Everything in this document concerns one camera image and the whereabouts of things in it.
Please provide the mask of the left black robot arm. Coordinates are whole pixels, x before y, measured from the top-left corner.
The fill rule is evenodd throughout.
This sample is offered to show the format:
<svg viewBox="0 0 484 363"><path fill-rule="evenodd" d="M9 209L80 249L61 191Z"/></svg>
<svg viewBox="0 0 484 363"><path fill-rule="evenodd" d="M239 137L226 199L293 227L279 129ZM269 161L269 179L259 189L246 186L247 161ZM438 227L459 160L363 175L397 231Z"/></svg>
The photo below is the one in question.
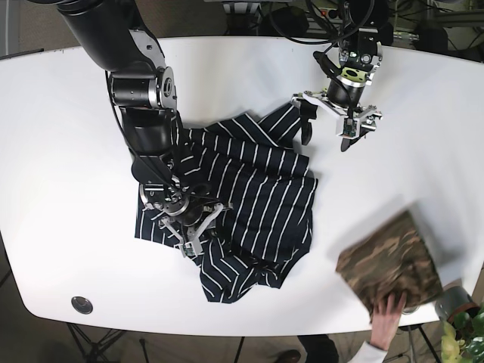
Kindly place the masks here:
<svg viewBox="0 0 484 363"><path fill-rule="evenodd" d="M311 121L321 108L337 121L336 135L342 138L342 152L377 130L383 114L374 105L362 106L363 91L374 80L374 74L383 62L380 28L388 21L388 7L381 1L340 1L337 16L341 24L335 26L313 5L306 2L309 16L327 34L326 40L303 41L287 35L268 13L272 28L279 36L301 45L326 45L324 51L315 51L313 58L330 80L329 86L319 92L295 94L292 101L299 108L301 143L312 139Z"/></svg>

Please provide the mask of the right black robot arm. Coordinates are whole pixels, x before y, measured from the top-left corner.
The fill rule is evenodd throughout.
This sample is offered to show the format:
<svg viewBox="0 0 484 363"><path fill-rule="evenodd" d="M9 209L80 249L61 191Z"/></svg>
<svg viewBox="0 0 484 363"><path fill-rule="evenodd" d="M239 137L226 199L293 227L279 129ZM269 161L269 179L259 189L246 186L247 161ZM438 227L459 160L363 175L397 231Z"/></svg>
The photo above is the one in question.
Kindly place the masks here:
<svg viewBox="0 0 484 363"><path fill-rule="evenodd" d="M177 239L183 256L203 252L203 233L225 205L192 167L174 73L134 1L57 1L73 35L105 72L119 130L132 155L132 174L145 209Z"/></svg>

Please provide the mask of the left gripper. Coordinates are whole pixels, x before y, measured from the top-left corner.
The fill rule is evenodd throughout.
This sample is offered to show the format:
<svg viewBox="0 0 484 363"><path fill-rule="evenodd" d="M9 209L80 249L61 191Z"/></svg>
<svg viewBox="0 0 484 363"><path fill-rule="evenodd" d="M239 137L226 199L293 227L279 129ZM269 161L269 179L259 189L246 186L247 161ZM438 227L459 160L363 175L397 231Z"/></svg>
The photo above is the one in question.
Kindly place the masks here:
<svg viewBox="0 0 484 363"><path fill-rule="evenodd" d="M292 105L299 110L302 145L307 146L312 139L311 121L317 119L318 108L330 113L337 121L336 135L342 138L342 152L369 132L377 130L377 121L382 118L382 113L374 105L361 106L360 98L365 87L371 84L374 71L382 59L372 57L371 69L365 72L351 67L338 67L329 57L316 57L330 84L320 92L305 91L292 97Z"/></svg>

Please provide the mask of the person's bare hand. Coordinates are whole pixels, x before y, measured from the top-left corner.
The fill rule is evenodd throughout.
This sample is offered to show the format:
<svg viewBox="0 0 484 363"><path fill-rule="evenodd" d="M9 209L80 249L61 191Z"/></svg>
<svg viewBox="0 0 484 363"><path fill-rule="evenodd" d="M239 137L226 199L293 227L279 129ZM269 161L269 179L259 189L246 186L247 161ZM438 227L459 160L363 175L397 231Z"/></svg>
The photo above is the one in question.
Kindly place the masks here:
<svg viewBox="0 0 484 363"><path fill-rule="evenodd" d="M387 300L380 300L374 306L371 322L370 344L383 351L388 351L396 335L399 321L406 304L407 294L402 293L396 301L396 295L391 293Z"/></svg>

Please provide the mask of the white sleeved forearm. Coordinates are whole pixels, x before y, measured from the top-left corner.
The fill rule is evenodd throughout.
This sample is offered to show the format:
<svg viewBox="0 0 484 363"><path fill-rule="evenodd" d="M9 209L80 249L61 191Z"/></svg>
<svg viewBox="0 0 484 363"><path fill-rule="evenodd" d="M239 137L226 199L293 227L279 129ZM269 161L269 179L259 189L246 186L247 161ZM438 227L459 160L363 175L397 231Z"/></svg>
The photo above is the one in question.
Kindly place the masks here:
<svg viewBox="0 0 484 363"><path fill-rule="evenodd" d="M387 351L372 346L369 342L364 341L357 353L348 361L348 363L383 363Z"/></svg>

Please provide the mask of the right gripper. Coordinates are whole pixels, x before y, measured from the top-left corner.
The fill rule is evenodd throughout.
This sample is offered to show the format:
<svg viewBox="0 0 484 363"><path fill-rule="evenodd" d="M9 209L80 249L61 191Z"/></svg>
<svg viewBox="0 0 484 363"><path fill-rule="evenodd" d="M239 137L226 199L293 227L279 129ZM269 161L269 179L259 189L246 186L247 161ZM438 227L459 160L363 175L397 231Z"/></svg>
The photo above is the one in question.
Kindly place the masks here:
<svg viewBox="0 0 484 363"><path fill-rule="evenodd" d="M148 182L140 186L141 202L146 210L159 214L161 225L178 240L175 248L184 257L199 256L203 252L203 233L214 229L216 219L228 209L220 200L209 195L209 185L193 187L173 178L168 185Z"/></svg>

